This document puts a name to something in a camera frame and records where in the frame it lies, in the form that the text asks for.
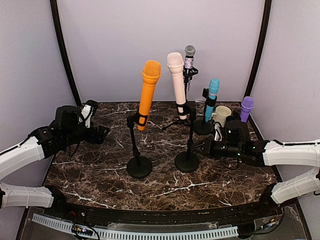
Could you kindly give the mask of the pink microphone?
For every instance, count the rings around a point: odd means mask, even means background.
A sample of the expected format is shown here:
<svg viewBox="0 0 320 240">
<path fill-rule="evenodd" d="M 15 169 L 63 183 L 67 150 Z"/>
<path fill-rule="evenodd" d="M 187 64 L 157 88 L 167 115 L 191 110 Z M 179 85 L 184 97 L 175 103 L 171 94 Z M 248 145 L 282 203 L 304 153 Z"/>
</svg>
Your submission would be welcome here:
<svg viewBox="0 0 320 240">
<path fill-rule="evenodd" d="M 178 116 L 181 120 L 187 118 L 184 113 L 184 105 L 186 104 L 185 86 L 184 86 L 184 60 L 179 52 L 171 52 L 167 55 L 167 67 L 172 77 L 175 101 L 177 105 Z"/>
</svg>

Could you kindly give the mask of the orange microphone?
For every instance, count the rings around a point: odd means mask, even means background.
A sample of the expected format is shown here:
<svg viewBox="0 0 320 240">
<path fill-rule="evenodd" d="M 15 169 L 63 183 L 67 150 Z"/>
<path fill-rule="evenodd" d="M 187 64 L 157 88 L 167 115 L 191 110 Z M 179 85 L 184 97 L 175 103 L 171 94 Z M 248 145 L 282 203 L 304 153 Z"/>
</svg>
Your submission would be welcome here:
<svg viewBox="0 0 320 240">
<path fill-rule="evenodd" d="M 139 131 L 144 131 L 147 126 L 147 120 L 150 114 L 150 109 L 152 106 L 153 96 L 156 88 L 156 84 L 161 77 L 161 64 L 155 60 L 148 60 L 142 70 L 142 91 L 139 103 L 139 124 L 137 129 Z"/>
</svg>

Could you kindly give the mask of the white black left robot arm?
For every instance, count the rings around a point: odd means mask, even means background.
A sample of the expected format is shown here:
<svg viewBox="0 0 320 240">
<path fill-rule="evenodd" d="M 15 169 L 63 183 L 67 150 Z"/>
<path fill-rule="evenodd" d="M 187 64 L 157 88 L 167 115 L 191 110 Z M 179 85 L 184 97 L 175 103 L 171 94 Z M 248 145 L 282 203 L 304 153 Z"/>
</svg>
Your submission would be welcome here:
<svg viewBox="0 0 320 240">
<path fill-rule="evenodd" d="M 98 104 L 93 100 L 84 106 L 64 105 L 58 107 L 55 119 L 48 126 L 33 130 L 25 140 L 0 153 L 0 178 L 34 162 L 47 159 L 72 145 L 81 142 L 101 145 L 110 129 L 105 126 L 92 126 L 91 117 Z M 0 206 L 51 208 L 60 218 L 71 213 L 65 195 L 55 186 L 27 187 L 1 182 Z"/>
</svg>

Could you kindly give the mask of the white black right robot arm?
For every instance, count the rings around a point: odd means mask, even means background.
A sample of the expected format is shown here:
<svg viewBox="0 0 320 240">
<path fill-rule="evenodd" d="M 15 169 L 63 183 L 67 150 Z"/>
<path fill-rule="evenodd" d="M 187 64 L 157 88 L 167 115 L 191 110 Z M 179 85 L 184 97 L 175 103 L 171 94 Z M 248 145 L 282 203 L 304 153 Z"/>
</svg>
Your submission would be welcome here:
<svg viewBox="0 0 320 240">
<path fill-rule="evenodd" d="M 311 170 L 284 182 L 268 185 L 255 205 L 255 213 L 266 217 L 275 205 L 320 190 L 320 141 L 280 142 L 278 140 L 250 139 L 248 125 L 230 120 L 224 125 L 224 138 L 216 141 L 209 136 L 194 143 L 195 152 L 220 160 L 236 158 L 253 167 L 297 165 L 311 166 Z"/>
</svg>

